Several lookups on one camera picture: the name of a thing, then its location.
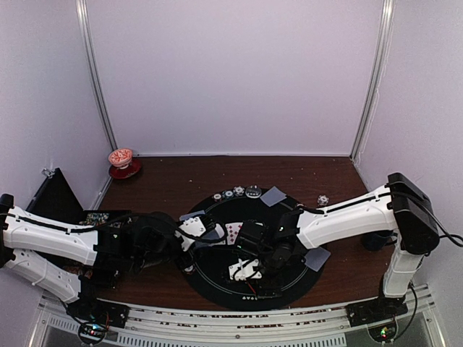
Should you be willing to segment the blue playing card deck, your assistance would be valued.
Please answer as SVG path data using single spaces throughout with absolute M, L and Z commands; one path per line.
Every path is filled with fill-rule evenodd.
M 201 236 L 201 241 L 204 243 L 219 243 L 226 239 L 226 230 L 219 224 L 211 231 L 207 231 Z

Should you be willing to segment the clear acrylic dealer button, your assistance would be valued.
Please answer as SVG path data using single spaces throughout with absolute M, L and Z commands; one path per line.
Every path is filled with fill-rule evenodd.
M 245 189 L 245 195 L 250 199 L 257 199 L 261 196 L 262 190 L 257 185 L 250 185 Z

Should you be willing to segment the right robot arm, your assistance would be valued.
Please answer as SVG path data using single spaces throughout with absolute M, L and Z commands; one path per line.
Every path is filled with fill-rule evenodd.
M 273 276 L 295 255 L 309 254 L 338 239 L 361 235 L 396 237 L 391 263 L 380 281 L 378 297 L 347 307 L 351 325 L 385 320 L 407 311 L 407 289 L 423 257 L 443 238 L 458 247 L 462 237 L 450 234 L 434 216 L 428 196 L 405 175 L 388 175 L 387 184 L 343 203 L 318 209 L 296 206 L 279 218 L 275 231 L 245 221 L 235 241 L 250 254 L 231 266 L 231 280 L 248 281 L 258 273 Z

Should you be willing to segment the green chip top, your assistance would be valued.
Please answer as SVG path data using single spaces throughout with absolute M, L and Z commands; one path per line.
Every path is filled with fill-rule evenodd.
M 232 190 L 225 190 L 222 192 L 222 197 L 227 200 L 234 197 L 234 192 Z

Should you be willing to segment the playing card seat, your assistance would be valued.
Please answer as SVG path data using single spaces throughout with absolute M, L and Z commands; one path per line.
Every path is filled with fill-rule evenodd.
M 191 219 L 191 218 L 199 217 L 199 216 L 201 216 L 201 215 L 203 215 L 203 214 L 204 214 L 204 212 L 201 212 L 201 211 L 200 211 L 200 212 L 196 212 L 196 213 L 188 213 L 188 214 L 185 214 L 185 215 L 181 215 L 181 216 L 179 217 L 179 220 L 180 220 L 180 221 L 186 221 L 186 220 L 189 220 L 189 219 Z

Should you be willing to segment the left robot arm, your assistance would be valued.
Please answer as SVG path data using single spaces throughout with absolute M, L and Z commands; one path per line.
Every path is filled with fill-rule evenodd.
M 71 272 L 51 256 L 103 273 L 138 273 L 178 258 L 183 252 L 179 225 L 165 213 L 117 213 L 88 225 L 33 215 L 1 196 L 1 266 L 73 304 L 89 321 L 104 306 L 84 273 Z

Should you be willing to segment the blue white chip top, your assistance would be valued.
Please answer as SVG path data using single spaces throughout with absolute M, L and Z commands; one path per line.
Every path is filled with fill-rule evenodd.
M 241 197 L 245 193 L 245 188 L 243 186 L 235 186 L 233 188 L 234 196 Z

